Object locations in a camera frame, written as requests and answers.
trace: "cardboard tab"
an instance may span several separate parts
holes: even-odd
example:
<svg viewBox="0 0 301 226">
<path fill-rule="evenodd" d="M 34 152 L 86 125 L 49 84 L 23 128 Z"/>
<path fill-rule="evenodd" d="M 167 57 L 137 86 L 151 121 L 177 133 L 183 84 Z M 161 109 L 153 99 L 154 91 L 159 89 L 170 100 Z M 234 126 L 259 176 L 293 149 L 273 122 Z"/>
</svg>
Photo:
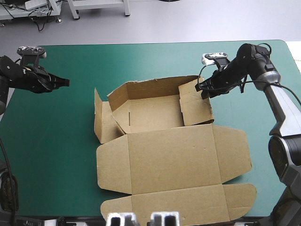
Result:
<svg viewBox="0 0 301 226">
<path fill-rule="evenodd" d="M 116 171 L 119 156 L 129 158 L 123 165 L 130 169 L 131 192 L 122 191 L 128 194 L 217 185 L 251 169 L 245 133 L 212 124 L 127 134 L 101 145 L 97 167 L 110 175 L 98 177 L 101 188 L 124 189 L 116 186 L 123 173 Z"/>
<path fill-rule="evenodd" d="M 201 92 L 197 92 L 195 89 L 196 84 L 197 80 L 193 80 L 179 86 L 180 105 L 185 126 L 214 121 L 209 98 L 205 100 L 201 98 Z"/>
<path fill-rule="evenodd" d="M 255 198 L 251 184 L 214 185 L 109 200 L 101 205 L 101 213 L 106 218 L 110 212 L 134 212 L 141 226 L 146 226 L 154 211 L 178 211 L 183 226 L 205 225 L 245 215 Z"/>
<path fill-rule="evenodd" d="M 182 127 L 185 123 L 180 106 L 179 86 L 196 78 L 196 75 L 190 75 L 129 81 L 108 95 L 112 115 L 127 134 Z M 187 89 L 195 90 L 192 85 Z M 194 95 L 194 98 L 199 99 L 198 102 L 183 103 L 185 117 L 192 118 L 187 123 L 192 125 L 193 122 L 196 122 L 195 124 L 211 122 L 213 115 L 209 101 L 201 100 L 200 93 Z"/>
<path fill-rule="evenodd" d="M 101 144 L 124 135 L 124 132 L 112 116 L 109 102 L 102 101 L 96 89 L 94 132 Z"/>
</svg>

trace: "cardboard flap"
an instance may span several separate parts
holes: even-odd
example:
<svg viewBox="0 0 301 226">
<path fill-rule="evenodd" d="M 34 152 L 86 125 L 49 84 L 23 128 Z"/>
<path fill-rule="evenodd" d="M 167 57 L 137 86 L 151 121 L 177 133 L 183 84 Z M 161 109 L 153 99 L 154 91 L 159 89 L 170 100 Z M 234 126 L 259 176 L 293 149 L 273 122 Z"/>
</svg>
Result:
<svg viewBox="0 0 301 226">
<path fill-rule="evenodd" d="M 181 112 L 185 126 L 214 121 L 209 98 L 202 99 L 201 92 L 195 89 L 196 84 L 197 80 L 193 80 L 179 86 Z"/>
<path fill-rule="evenodd" d="M 124 135 L 124 132 L 113 118 L 109 102 L 102 101 L 96 89 L 94 132 L 101 144 Z"/>
<path fill-rule="evenodd" d="M 121 210 L 132 211 L 141 226 L 146 226 L 154 211 L 178 211 L 183 226 L 227 222 L 250 210 L 256 189 L 250 184 L 214 185 L 131 197 L 131 202 L 129 197 L 105 201 L 101 206 L 102 215 L 105 217 L 109 212 Z"/>
<path fill-rule="evenodd" d="M 98 92 L 94 89 L 94 133 L 101 142 L 103 128 L 103 101 Z"/>
<path fill-rule="evenodd" d="M 252 184 L 223 185 L 230 220 L 245 215 L 254 205 L 256 188 Z"/>
<path fill-rule="evenodd" d="M 222 184 L 251 169 L 245 133 L 212 124 L 127 134 L 97 153 L 99 171 L 103 162 L 108 165 L 100 171 L 107 178 L 98 178 L 100 187 L 127 194 Z M 112 167 L 117 162 L 123 167 Z M 120 183 L 122 174 L 131 184 L 127 191 Z"/>
<path fill-rule="evenodd" d="M 184 126 L 178 87 L 196 78 L 129 81 L 108 95 L 112 114 L 125 133 Z"/>
<path fill-rule="evenodd" d="M 105 220 L 109 213 L 133 212 L 132 196 L 104 201 L 100 206 L 100 212 Z"/>
<path fill-rule="evenodd" d="M 132 193 L 127 135 L 98 147 L 98 185 L 107 190 Z"/>
<path fill-rule="evenodd" d="M 213 125 L 222 183 L 251 170 L 246 133 L 239 129 Z"/>
</svg>

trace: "green tabletop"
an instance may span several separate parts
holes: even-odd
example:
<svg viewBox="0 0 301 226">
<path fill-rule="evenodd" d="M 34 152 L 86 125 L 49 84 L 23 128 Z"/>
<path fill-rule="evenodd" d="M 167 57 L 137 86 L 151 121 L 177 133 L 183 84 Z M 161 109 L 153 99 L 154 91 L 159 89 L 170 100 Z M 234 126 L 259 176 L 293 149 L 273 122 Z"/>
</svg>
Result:
<svg viewBox="0 0 301 226">
<path fill-rule="evenodd" d="M 266 42 L 273 48 L 271 59 L 282 84 L 301 96 L 301 76 L 287 45 Z M 106 99 L 126 81 L 198 74 L 203 53 L 226 52 L 233 59 L 243 43 L 45 46 L 48 57 L 41 64 L 69 78 L 71 86 L 40 95 L 16 90 L 0 122 L 0 136 L 19 183 L 19 214 L 98 216 L 103 201 L 125 195 L 97 185 L 94 87 Z M 206 68 L 204 77 L 213 70 Z M 268 215 L 284 185 L 267 149 L 275 119 L 265 95 L 247 84 L 244 94 L 236 88 L 211 103 L 215 124 L 247 132 L 253 169 L 231 183 L 254 184 L 257 198 L 248 216 Z"/>
</svg>

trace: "floor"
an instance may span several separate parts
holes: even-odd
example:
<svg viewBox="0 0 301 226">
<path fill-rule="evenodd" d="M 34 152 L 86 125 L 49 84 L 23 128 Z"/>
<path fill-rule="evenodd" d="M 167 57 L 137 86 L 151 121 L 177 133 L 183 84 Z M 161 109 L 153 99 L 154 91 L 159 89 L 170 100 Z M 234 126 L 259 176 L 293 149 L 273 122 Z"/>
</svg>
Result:
<svg viewBox="0 0 301 226">
<path fill-rule="evenodd" d="M 82 10 L 73 20 L 63 3 L 63 22 L 42 32 L 28 18 L 0 28 L 1 54 L 16 58 L 20 45 L 154 43 L 224 40 L 301 41 L 299 0 L 132 0 L 123 8 Z"/>
</svg>

